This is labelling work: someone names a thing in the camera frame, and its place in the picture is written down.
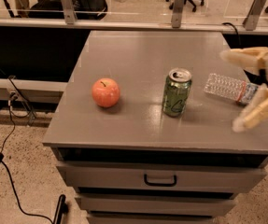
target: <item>green soda can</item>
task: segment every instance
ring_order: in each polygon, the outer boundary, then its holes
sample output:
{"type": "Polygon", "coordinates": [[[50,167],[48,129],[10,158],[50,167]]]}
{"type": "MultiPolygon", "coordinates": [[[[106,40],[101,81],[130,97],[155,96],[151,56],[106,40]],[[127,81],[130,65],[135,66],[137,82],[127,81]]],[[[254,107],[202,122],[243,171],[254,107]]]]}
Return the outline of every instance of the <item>green soda can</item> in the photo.
{"type": "Polygon", "coordinates": [[[171,117],[181,115],[190,93],[191,73],[183,68],[169,72],[164,85],[162,111],[171,117]]]}

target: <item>plastic bottle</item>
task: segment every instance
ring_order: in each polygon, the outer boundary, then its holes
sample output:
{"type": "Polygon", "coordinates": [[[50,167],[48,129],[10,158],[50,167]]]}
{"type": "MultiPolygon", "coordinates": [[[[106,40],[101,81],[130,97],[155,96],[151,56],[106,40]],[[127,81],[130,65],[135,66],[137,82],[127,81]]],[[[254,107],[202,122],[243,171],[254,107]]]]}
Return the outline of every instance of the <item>plastic bottle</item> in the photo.
{"type": "Polygon", "coordinates": [[[258,89],[258,85],[231,77],[210,74],[205,85],[205,92],[234,100],[247,105],[258,89]]]}

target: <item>black handle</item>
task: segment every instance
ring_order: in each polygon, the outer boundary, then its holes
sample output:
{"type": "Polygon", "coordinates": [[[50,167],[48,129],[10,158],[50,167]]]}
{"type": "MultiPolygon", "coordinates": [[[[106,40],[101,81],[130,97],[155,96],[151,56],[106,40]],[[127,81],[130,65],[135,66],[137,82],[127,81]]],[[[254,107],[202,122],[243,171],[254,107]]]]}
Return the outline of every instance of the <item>black handle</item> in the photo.
{"type": "Polygon", "coordinates": [[[177,176],[173,175],[173,183],[151,183],[148,181],[147,175],[144,175],[144,182],[148,186],[154,186],[154,187],[173,187],[177,184],[177,176]]]}

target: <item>apple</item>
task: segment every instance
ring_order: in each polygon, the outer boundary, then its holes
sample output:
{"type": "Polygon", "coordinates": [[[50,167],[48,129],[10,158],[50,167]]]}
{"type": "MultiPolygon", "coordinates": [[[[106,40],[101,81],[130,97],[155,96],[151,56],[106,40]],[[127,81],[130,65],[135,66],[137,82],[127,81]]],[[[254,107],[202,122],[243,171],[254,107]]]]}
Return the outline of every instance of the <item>apple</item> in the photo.
{"type": "Polygon", "coordinates": [[[120,98],[120,88],[111,78],[100,78],[92,86],[92,98],[101,107],[111,107],[120,98]]]}

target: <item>cabinet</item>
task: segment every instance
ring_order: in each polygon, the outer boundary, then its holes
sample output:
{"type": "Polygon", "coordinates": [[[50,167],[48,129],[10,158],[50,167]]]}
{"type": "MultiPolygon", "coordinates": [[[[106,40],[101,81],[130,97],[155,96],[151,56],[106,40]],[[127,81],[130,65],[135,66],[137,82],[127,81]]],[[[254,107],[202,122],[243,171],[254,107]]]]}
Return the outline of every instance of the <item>cabinet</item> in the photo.
{"type": "Polygon", "coordinates": [[[220,60],[226,48],[220,33],[91,33],[43,141],[91,224],[212,223],[265,178],[268,120],[234,133],[242,107],[203,92],[211,72],[245,77],[220,60]],[[193,75],[178,119],[161,110],[175,66],[193,75]],[[100,77],[120,84],[109,109],[91,98],[100,77]]]}

